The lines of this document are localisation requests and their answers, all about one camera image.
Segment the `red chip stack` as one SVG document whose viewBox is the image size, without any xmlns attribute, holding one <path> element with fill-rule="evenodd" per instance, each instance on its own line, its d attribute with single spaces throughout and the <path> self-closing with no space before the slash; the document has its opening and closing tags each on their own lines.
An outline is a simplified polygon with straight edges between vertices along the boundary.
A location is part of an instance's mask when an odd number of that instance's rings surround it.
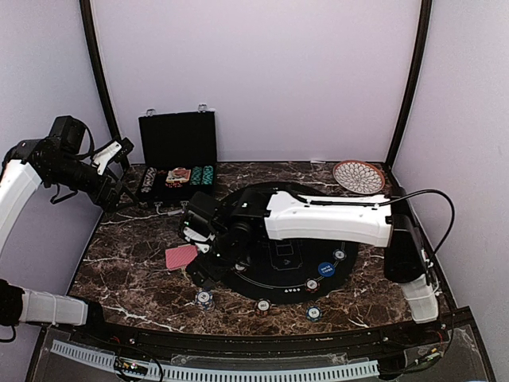
<svg viewBox="0 0 509 382">
<path fill-rule="evenodd" d="M 254 312 L 258 316 L 267 316 L 270 312 L 271 303 L 267 299 L 259 299 L 254 305 Z"/>
</svg>

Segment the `blue small blind button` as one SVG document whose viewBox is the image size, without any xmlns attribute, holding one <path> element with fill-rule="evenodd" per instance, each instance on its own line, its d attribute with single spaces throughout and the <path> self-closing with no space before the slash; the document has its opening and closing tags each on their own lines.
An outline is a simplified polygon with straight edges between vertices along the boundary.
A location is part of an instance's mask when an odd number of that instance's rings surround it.
<svg viewBox="0 0 509 382">
<path fill-rule="evenodd" d="M 336 273 L 336 267 L 333 263 L 323 262 L 318 265 L 317 271 L 321 277 L 330 278 Z"/>
</svg>

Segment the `blue-green chip stack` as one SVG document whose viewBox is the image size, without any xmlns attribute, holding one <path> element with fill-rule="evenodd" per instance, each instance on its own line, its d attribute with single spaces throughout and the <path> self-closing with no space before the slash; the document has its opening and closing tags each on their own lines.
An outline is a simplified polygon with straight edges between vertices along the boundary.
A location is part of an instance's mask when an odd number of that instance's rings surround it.
<svg viewBox="0 0 509 382">
<path fill-rule="evenodd" d="M 322 318 L 322 310 L 318 306 L 310 306 L 306 309 L 305 316 L 310 322 L 318 322 Z"/>
</svg>

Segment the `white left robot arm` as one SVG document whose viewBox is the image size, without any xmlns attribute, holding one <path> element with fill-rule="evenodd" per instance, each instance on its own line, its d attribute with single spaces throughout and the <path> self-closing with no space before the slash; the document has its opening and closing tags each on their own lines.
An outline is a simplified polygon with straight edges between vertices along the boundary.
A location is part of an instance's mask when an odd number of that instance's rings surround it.
<svg viewBox="0 0 509 382">
<path fill-rule="evenodd" d="M 126 188 L 110 170 L 134 148 L 128 138 L 114 138 L 97 148 L 93 143 L 87 152 L 80 148 L 89 128 L 70 115 L 55 118 L 49 134 L 28 139 L 12 147 L 2 161 L 1 171 L 1 241 L 5 243 L 31 196 L 45 188 L 62 185 L 69 194 L 55 195 L 58 204 L 86 193 L 94 205 L 105 211 L 119 209 Z M 1 324 L 15 327 L 21 322 L 81 326 L 80 332 L 95 347 L 112 340 L 112 330 L 95 316 L 89 317 L 89 305 L 68 296 L 34 291 L 1 281 Z"/>
</svg>

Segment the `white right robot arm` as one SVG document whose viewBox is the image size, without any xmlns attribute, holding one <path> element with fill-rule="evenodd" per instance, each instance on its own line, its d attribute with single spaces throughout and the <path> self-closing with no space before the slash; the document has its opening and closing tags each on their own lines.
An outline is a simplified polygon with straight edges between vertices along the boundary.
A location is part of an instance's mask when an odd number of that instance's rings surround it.
<svg viewBox="0 0 509 382">
<path fill-rule="evenodd" d="M 385 278 L 410 306 L 406 339 L 423 345 L 437 331 L 435 251 L 425 247 L 409 198 L 332 197 L 289 182 L 247 186 L 223 200 L 198 192 L 179 227 L 198 251 L 186 271 L 197 286 L 223 283 L 265 312 L 339 288 L 359 245 L 380 248 Z"/>
</svg>

